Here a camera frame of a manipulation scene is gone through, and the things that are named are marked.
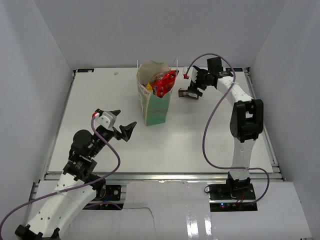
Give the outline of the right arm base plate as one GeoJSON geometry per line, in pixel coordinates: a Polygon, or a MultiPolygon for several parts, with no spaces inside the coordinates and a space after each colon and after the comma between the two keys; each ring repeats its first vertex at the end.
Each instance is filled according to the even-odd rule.
{"type": "Polygon", "coordinates": [[[227,212],[256,212],[257,204],[254,187],[252,184],[246,190],[230,193],[226,184],[209,184],[203,189],[209,197],[211,213],[227,212]]]}

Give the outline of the red cookie snack bag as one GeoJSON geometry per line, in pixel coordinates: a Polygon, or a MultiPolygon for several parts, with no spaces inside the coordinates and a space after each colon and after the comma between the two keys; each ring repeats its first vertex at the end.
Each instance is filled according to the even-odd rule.
{"type": "Polygon", "coordinates": [[[157,74],[154,79],[149,81],[152,86],[152,93],[159,98],[163,98],[174,87],[177,74],[178,71],[176,70],[157,74]]]}

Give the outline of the blue label corner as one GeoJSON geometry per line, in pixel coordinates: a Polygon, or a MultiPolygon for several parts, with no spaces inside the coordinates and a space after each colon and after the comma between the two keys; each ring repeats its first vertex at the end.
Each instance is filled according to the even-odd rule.
{"type": "Polygon", "coordinates": [[[226,70],[227,72],[232,72],[233,70],[234,70],[235,72],[243,72],[243,71],[244,71],[241,67],[234,67],[233,70],[232,70],[230,67],[226,67],[225,70],[226,70]]]}
{"type": "Polygon", "coordinates": [[[94,71],[94,68],[78,68],[76,70],[77,73],[93,73],[94,71]]]}

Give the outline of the aluminium front rail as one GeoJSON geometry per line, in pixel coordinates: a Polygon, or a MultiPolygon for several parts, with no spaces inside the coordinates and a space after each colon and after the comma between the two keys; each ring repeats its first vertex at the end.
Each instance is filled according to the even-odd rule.
{"type": "MultiPolygon", "coordinates": [[[[49,173],[44,177],[44,180],[58,180],[60,173],[49,173]]],[[[201,174],[187,174],[187,173],[165,173],[165,174],[151,174],[151,173],[114,173],[106,178],[107,181],[225,181],[227,173],[201,173],[201,174]]],[[[270,180],[283,180],[281,173],[269,173],[270,180]]],[[[267,180],[265,173],[251,173],[251,180],[267,180]]]]}

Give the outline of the yellow bar wrapper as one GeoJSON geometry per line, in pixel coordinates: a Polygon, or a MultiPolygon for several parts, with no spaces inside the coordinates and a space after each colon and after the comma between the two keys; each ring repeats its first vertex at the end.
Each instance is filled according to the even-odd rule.
{"type": "Polygon", "coordinates": [[[150,91],[150,92],[153,91],[152,85],[151,85],[150,83],[148,83],[148,84],[146,85],[146,89],[147,89],[148,91],[150,91]]]}

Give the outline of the green white paper bag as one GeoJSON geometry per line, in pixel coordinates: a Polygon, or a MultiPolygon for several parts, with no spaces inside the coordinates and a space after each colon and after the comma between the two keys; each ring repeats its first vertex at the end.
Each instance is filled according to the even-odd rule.
{"type": "Polygon", "coordinates": [[[165,94],[164,97],[160,98],[154,95],[152,91],[148,91],[146,89],[146,85],[149,83],[149,81],[153,80],[156,75],[167,71],[177,71],[177,79],[179,74],[177,59],[173,61],[172,66],[169,66],[165,62],[156,62],[153,60],[137,62],[137,90],[141,112],[144,118],[144,124],[146,126],[153,126],[166,122],[174,87],[167,94],[165,94]]]}

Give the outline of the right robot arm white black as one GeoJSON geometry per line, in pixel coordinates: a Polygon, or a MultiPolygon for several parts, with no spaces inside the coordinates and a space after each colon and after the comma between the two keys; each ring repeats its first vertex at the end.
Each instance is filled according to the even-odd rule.
{"type": "Polygon", "coordinates": [[[232,106],[229,129],[234,140],[232,165],[227,168],[226,195],[236,200],[249,190],[251,179],[250,163],[253,147],[264,129],[264,103],[254,99],[236,84],[236,71],[233,67],[224,70],[224,58],[207,54],[207,68],[193,62],[184,71],[184,79],[190,80],[188,93],[201,97],[207,87],[214,87],[222,93],[218,105],[227,100],[232,106]]]}

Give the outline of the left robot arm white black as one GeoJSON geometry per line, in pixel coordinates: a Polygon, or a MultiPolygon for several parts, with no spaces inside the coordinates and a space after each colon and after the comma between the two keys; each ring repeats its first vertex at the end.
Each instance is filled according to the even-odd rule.
{"type": "Polygon", "coordinates": [[[94,158],[111,139],[128,142],[136,122],[114,127],[120,110],[97,109],[91,123],[92,131],[81,129],[72,139],[68,161],[52,193],[44,196],[44,205],[26,225],[19,225],[15,235],[20,240],[60,240],[80,211],[94,199],[105,196],[106,180],[93,173],[94,158]]]}

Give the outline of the blue label right corner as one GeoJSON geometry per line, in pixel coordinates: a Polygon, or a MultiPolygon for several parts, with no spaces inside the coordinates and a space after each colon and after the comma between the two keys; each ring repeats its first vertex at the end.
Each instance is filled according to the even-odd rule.
{"type": "Polygon", "coordinates": [[[243,71],[244,71],[241,67],[234,67],[233,70],[232,70],[230,67],[226,67],[225,70],[226,70],[227,72],[232,72],[233,70],[234,70],[235,72],[243,72],[243,71]]]}

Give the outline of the brown bar wrapper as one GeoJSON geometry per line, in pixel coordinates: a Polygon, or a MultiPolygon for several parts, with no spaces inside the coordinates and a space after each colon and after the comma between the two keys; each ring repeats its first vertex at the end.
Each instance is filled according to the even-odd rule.
{"type": "Polygon", "coordinates": [[[180,88],[178,90],[178,97],[179,98],[190,98],[190,99],[194,99],[194,100],[198,100],[199,99],[199,95],[196,93],[196,92],[192,92],[190,90],[187,90],[187,89],[183,89],[183,88],[180,88]]]}

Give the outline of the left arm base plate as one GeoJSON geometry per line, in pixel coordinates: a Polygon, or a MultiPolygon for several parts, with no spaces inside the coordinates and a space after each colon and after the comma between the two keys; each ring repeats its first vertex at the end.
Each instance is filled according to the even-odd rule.
{"type": "Polygon", "coordinates": [[[97,191],[95,200],[101,202],[119,201],[121,199],[121,192],[121,185],[104,185],[102,189],[97,191]]]}

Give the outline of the blue label left corner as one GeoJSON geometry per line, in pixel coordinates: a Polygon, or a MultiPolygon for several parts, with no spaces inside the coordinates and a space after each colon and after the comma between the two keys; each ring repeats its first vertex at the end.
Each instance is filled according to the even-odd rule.
{"type": "Polygon", "coordinates": [[[78,68],[76,70],[77,73],[93,73],[94,71],[94,68],[78,68]]]}

